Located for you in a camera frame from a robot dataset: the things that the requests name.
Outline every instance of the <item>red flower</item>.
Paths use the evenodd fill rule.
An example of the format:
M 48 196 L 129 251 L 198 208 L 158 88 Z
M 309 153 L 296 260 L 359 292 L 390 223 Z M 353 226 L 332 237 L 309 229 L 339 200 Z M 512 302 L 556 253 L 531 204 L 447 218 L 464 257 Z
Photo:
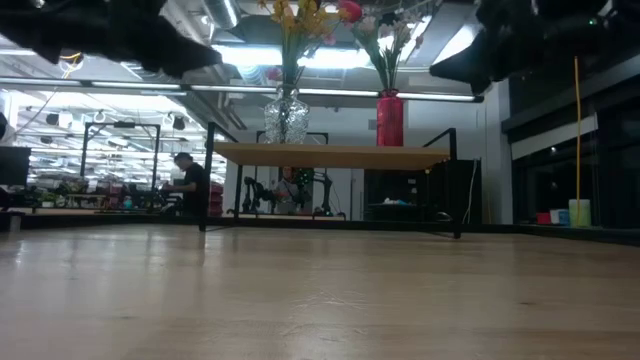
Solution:
M 341 0 L 338 3 L 338 9 L 344 9 L 349 14 L 347 22 L 354 23 L 362 17 L 362 8 L 354 1 Z

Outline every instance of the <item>fluorescent light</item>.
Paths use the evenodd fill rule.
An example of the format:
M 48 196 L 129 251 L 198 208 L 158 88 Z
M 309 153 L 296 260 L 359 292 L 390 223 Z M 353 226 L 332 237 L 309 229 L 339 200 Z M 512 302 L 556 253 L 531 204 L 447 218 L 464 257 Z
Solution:
M 140 90 L 180 90 L 178 84 L 154 84 L 143 82 L 115 82 L 115 81 L 92 81 L 94 87 L 106 87 L 106 88 L 126 88 L 126 89 L 140 89 Z
M 36 53 L 29 49 L 0 48 L 0 55 L 33 56 L 36 55 Z
M 77 80 L 62 79 L 32 79 L 17 77 L 0 77 L 0 83 L 3 85 L 34 85 L 34 86 L 81 86 Z
M 282 65 L 280 49 L 270 46 L 224 46 L 213 48 L 222 55 L 226 64 L 235 66 Z M 302 58 L 300 66 L 315 69 L 352 69 L 369 63 L 369 57 L 363 50 L 319 48 L 313 58 Z
M 453 94 L 421 94 L 421 93 L 399 93 L 398 97 L 406 100 L 434 100 L 434 101 L 455 101 L 474 102 L 473 95 L 453 95 Z
M 186 91 L 160 91 L 160 90 L 143 90 L 141 95 L 164 95 L 164 96 L 187 96 Z
M 109 139 L 107 139 L 107 141 L 124 147 L 129 145 L 129 142 L 127 140 L 115 136 L 110 137 Z
M 319 48 L 313 58 L 298 60 L 298 65 L 312 69 L 353 69 L 368 63 L 369 55 L 363 49 Z
M 256 94 L 275 94 L 275 87 L 266 86 L 234 86 L 234 85 L 193 85 L 191 89 L 195 91 L 226 91 Z
M 377 97 L 377 91 L 337 90 L 337 89 L 300 89 L 300 95 L 365 96 Z
M 282 65 L 282 55 L 275 47 L 213 45 L 225 64 L 236 66 Z
M 477 34 L 477 30 L 475 27 L 470 25 L 464 25 L 460 29 L 460 31 L 458 31 L 458 33 L 455 34 L 451 38 L 451 40 L 449 40 L 449 43 L 447 43 L 444 49 L 442 49 L 442 52 L 440 52 L 440 55 L 438 55 L 438 57 L 433 63 L 437 64 L 440 61 L 444 59 L 448 59 L 453 55 L 461 52 L 462 50 L 468 48 L 469 45 L 471 45 L 471 43 L 475 39 L 476 34 Z

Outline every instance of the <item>person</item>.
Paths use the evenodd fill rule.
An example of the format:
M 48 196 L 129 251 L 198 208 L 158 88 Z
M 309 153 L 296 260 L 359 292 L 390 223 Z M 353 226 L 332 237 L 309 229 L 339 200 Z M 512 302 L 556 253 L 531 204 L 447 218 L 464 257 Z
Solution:
M 276 211 L 278 214 L 294 214 L 298 208 L 298 185 L 293 182 L 293 169 L 289 166 L 282 168 L 282 180 L 274 190 L 278 196 Z
M 188 153 L 178 153 L 173 158 L 174 163 L 185 172 L 184 185 L 165 184 L 164 191 L 184 193 L 183 213 L 190 216 L 201 216 L 206 213 L 209 200 L 209 187 L 204 169 L 193 162 L 193 157 Z

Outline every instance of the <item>black table leg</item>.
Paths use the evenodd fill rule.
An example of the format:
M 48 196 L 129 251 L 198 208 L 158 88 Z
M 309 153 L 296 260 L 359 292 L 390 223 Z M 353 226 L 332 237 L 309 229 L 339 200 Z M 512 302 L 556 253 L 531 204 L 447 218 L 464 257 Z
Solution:
M 238 176 L 236 179 L 236 204 L 233 213 L 234 222 L 240 218 L 240 194 L 242 193 L 242 165 L 238 165 Z

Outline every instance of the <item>wooden tabletop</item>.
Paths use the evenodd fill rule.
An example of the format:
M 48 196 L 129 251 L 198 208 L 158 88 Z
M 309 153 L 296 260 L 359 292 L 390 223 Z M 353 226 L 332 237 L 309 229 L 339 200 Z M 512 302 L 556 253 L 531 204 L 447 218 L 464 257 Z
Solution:
M 238 165 L 424 170 L 449 151 L 418 147 L 216 143 L 214 151 Z

